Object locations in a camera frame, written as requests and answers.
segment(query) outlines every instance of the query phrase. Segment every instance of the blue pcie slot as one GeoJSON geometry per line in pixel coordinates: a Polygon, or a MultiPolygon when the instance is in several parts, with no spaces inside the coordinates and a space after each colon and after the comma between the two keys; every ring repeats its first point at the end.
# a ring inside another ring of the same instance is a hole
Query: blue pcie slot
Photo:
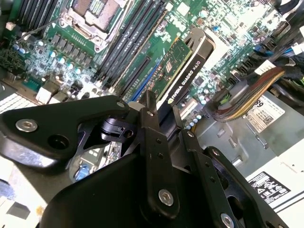
{"type": "Polygon", "coordinates": [[[155,67],[152,69],[152,71],[150,72],[150,74],[147,76],[147,78],[145,79],[145,81],[141,84],[141,86],[138,88],[138,90],[136,90],[136,92],[133,94],[132,98],[130,101],[137,101],[137,99],[139,98],[139,96],[142,94],[142,91],[144,89],[144,87],[146,86],[146,84],[148,83],[148,81],[151,79],[152,75],[154,74],[154,72],[156,71],[158,65],[160,64],[160,60],[157,61],[157,64],[155,65],[155,67]]]}

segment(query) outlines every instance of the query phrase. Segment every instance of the warning label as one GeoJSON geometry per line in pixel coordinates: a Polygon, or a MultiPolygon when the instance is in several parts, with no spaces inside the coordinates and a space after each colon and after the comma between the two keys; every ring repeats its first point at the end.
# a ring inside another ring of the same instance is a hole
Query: warning label
{"type": "Polygon", "coordinates": [[[290,192],[287,187],[266,172],[261,172],[259,175],[251,179],[249,184],[251,184],[260,197],[262,197],[268,204],[290,192]]]}
{"type": "Polygon", "coordinates": [[[256,131],[261,133],[284,113],[285,111],[282,108],[267,97],[261,96],[253,108],[247,113],[247,119],[256,131]]]}

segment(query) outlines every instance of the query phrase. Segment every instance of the silver screw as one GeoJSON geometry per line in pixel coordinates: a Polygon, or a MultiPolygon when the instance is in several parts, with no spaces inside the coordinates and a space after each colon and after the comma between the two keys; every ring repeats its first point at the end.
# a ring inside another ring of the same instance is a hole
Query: silver screw
{"type": "Polygon", "coordinates": [[[154,114],[150,111],[147,111],[147,114],[149,114],[150,116],[154,116],[154,114]]]}
{"type": "Polygon", "coordinates": [[[218,152],[218,151],[212,150],[212,152],[213,152],[216,156],[219,156],[219,152],[218,152]]]}
{"type": "Polygon", "coordinates": [[[193,138],[194,137],[194,134],[192,132],[188,132],[188,135],[193,138]]]}
{"type": "Polygon", "coordinates": [[[162,189],[158,192],[158,197],[160,198],[161,202],[167,206],[172,206],[173,205],[173,196],[172,194],[166,190],[166,189],[162,189]]]}
{"type": "Polygon", "coordinates": [[[117,105],[118,105],[119,107],[124,108],[124,104],[123,104],[123,103],[121,103],[121,102],[117,102],[117,105]]]}
{"type": "Polygon", "coordinates": [[[22,132],[34,132],[37,130],[38,125],[34,120],[22,119],[16,122],[16,128],[22,132]]]}
{"type": "Polygon", "coordinates": [[[222,213],[220,215],[220,218],[222,219],[222,222],[226,225],[227,228],[234,228],[234,223],[229,215],[222,213]]]}

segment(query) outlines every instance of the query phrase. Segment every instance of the cable bundle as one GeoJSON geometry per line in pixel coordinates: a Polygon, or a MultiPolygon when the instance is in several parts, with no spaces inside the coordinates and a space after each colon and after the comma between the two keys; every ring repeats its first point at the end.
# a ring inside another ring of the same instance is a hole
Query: cable bundle
{"type": "Polygon", "coordinates": [[[264,73],[233,106],[224,110],[217,110],[212,117],[223,123],[242,117],[253,107],[263,93],[282,77],[302,79],[303,75],[297,67],[275,67],[264,73]]]}

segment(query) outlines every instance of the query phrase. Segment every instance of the motherboard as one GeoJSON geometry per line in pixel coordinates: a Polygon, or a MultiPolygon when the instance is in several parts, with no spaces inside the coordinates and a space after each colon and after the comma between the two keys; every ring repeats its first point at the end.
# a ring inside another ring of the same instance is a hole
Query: motherboard
{"type": "Polygon", "coordinates": [[[3,33],[0,66],[37,93],[41,104],[114,94],[137,101],[163,96],[201,29],[215,49],[178,104],[185,127],[213,95],[246,75],[254,49],[284,23],[267,1],[15,0],[3,33]]]}

